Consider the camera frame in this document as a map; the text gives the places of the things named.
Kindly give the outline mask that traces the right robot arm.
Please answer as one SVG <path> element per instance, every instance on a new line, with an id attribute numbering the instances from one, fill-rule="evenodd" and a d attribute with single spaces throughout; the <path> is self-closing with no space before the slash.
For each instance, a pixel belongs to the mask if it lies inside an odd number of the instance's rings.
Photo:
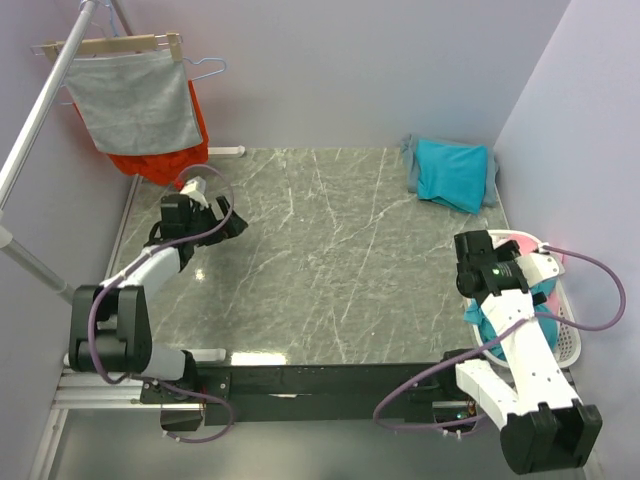
<path id="1" fill-rule="evenodd" d="M 516 474 L 583 467 L 602 428 L 566 380 L 539 326 L 531 287 L 564 271 L 548 253 L 521 254 L 514 241 L 495 245 L 488 231 L 454 237 L 456 286 L 475 300 L 493 326 L 513 381 L 468 353 L 441 371 L 452 399 L 471 396 L 500 431 L 505 460 Z"/>

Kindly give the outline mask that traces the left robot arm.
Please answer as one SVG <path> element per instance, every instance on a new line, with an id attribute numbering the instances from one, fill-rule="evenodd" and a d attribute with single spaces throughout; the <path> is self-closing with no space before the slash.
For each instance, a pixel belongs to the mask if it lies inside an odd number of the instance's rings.
<path id="1" fill-rule="evenodd" d="M 194 194 L 163 197 L 160 220 L 136 259 L 99 285 L 78 287 L 72 299 L 70 369 L 96 373 L 112 385 L 133 377 L 164 382 L 179 402 L 197 395 L 201 382 L 192 353 L 153 343 L 148 301 L 185 269 L 197 248 L 235 238 L 248 227 L 225 196 L 216 203 L 222 218 Z"/>

